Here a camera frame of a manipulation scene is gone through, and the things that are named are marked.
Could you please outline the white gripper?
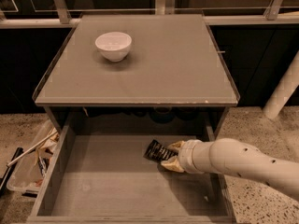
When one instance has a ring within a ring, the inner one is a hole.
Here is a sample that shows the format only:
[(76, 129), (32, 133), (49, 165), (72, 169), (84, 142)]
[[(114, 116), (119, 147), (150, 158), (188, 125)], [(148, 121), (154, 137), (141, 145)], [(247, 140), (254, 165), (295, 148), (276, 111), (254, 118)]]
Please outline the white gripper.
[(202, 142), (200, 140), (177, 141), (170, 144), (167, 148), (173, 152), (178, 153), (167, 161), (161, 161), (163, 168), (189, 174), (203, 174), (213, 173), (213, 168), (210, 158), (209, 150), (212, 142)]

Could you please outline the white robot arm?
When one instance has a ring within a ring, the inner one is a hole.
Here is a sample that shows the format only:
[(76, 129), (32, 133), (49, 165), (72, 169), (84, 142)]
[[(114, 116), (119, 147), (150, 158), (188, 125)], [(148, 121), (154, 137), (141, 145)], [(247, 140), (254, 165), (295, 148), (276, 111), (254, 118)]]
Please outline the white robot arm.
[(235, 139), (211, 142), (178, 141), (168, 146), (176, 155), (161, 165), (189, 174), (222, 174), (260, 182), (299, 201), (299, 163), (262, 153), (257, 147)]

